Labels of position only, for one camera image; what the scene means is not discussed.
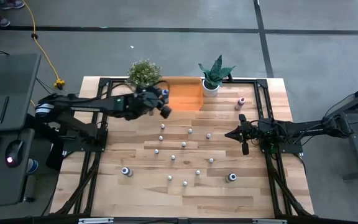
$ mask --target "gray desk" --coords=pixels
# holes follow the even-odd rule
[[[39,63],[39,54],[0,55],[0,116],[9,96],[0,131],[23,128]]]
[[[25,129],[20,134],[18,131],[0,134],[0,206],[12,205],[21,200],[34,133],[33,129]],[[18,138],[24,141],[23,161],[19,166],[9,168],[5,165],[5,149],[11,141]]]

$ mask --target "white pot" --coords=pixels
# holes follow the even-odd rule
[[[207,96],[207,97],[216,96],[216,94],[218,94],[219,86],[216,87],[216,88],[213,89],[213,90],[210,90],[210,89],[208,89],[208,88],[205,87],[204,82],[205,82],[205,80],[203,80],[203,95],[204,95],[204,96]]]

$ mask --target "wooden table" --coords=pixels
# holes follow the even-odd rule
[[[99,78],[84,77],[80,96],[96,96]],[[268,79],[268,88],[275,118],[291,120],[283,79]],[[126,91],[120,86],[113,95]],[[241,112],[234,111],[239,97],[246,98]],[[259,147],[249,144],[250,154],[243,156],[241,145],[224,137],[239,125],[239,113],[247,119],[258,119],[252,85],[224,84],[217,97],[204,98],[200,111],[172,111],[168,119],[158,113],[133,121],[109,118],[108,145],[102,153],[92,216],[273,217],[266,163]],[[76,113],[83,122],[89,123],[91,116]],[[192,134],[188,134],[188,128],[193,129]],[[185,148],[181,146],[183,141],[187,143]],[[76,152],[63,161],[51,212],[58,210],[77,187],[83,156]],[[301,162],[294,155],[284,154],[283,164],[289,189],[313,213]],[[124,166],[134,171],[132,177],[121,174]],[[237,174],[237,180],[227,184],[224,177],[231,172]],[[282,193],[277,191],[284,211]]]

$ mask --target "orange box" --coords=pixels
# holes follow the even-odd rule
[[[203,106],[203,85],[200,77],[163,77],[169,83],[169,104],[173,110],[198,111]],[[160,88],[168,88],[166,83]]]

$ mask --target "green leafy plant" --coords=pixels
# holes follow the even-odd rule
[[[149,59],[132,63],[127,75],[129,78],[126,82],[140,87],[153,85],[162,77],[161,67],[156,66],[155,63],[151,63]]]
[[[214,65],[212,66],[211,70],[207,70],[203,67],[202,64],[198,64],[200,66],[200,69],[205,74],[205,82],[204,85],[206,88],[210,90],[214,90],[218,86],[222,86],[222,80],[224,77],[228,76],[233,70],[233,66],[231,68],[222,68],[222,55],[218,57],[218,59],[215,61]]]

